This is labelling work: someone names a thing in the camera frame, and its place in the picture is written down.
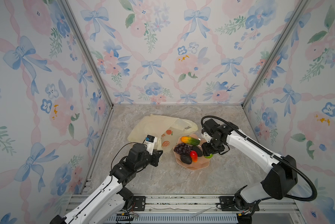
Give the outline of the green custard apple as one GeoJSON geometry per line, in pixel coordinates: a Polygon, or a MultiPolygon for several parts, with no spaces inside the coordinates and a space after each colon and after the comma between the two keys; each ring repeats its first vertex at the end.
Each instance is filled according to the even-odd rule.
{"type": "Polygon", "coordinates": [[[210,154],[209,156],[205,156],[205,158],[210,159],[213,157],[213,154],[210,154]]]}

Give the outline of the green-orange mango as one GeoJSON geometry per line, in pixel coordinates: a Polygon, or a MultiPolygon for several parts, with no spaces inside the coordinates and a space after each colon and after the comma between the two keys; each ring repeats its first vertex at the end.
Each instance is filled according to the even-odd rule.
{"type": "Polygon", "coordinates": [[[196,138],[193,138],[193,137],[190,137],[190,136],[183,136],[183,137],[181,137],[180,140],[181,140],[182,143],[192,145],[192,146],[198,146],[198,145],[200,145],[200,142],[201,142],[199,139],[196,139],[196,138]]]}

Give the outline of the red apple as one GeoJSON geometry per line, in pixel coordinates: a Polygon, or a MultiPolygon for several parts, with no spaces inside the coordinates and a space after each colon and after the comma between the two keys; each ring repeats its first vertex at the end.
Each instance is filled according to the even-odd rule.
{"type": "Polygon", "coordinates": [[[192,159],[192,162],[197,162],[198,161],[197,153],[193,150],[190,152],[190,157],[192,159]]]}

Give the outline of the yellow plastic bag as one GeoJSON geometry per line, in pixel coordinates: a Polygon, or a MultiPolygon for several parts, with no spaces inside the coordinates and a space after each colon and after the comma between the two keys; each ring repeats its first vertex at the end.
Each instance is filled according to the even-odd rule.
{"type": "Polygon", "coordinates": [[[151,135],[156,139],[155,149],[170,151],[180,137],[194,134],[197,130],[197,124],[190,120],[151,114],[138,122],[127,140],[142,142],[151,135]]]}

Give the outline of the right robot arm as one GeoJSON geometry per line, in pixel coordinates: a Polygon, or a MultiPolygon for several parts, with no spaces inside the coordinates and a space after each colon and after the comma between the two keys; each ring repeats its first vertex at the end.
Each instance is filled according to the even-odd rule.
{"type": "Polygon", "coordinates": [[[233,205],[243,211],[266,199],[281,200],[297,184],[297,172],[291,168],[295,160],[260,145],[247,136],[238,126],[231,122],[215,122],[214,116],[205,116],[201,120],[205,155],[226,154],[225,148],[234,147],[252,159],[266,174],[264,180],[242,187],[235,193],[233,205]]]}

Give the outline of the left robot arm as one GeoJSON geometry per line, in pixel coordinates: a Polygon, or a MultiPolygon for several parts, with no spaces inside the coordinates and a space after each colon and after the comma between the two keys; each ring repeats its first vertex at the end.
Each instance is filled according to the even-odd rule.
{"type": "Polygon", "coordinates": [[[129,211],[134,194],[126,185],[147,166],[157,167],[163,151],[134,143],[129,154],[115,164],[102,184],[65,216],[57,215],[52,224],[102,224],[119,211],[129,211]]]}

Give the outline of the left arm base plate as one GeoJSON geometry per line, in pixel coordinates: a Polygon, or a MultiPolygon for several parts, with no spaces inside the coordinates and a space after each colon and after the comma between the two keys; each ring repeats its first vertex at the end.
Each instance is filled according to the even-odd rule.
{"type": "Polygon", "coordinates": [[[146,196],[133,196],[128,204],[128,211],[144,211],[146,207],[146,196]]]}

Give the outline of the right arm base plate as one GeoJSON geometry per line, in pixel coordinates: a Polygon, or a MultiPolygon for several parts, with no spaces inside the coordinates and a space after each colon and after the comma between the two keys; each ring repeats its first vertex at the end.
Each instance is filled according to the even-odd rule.
{"type": "Polygon", "coordinates": [[[216,207],[222,211],[238,211],[242,213],[248,213],[252,211],[258,211],[258,205],[260,202],[260,200],[257,200],[252,203],[247,203],[241,197],[220,196],[219,203],[216,205],[216,207]]]}

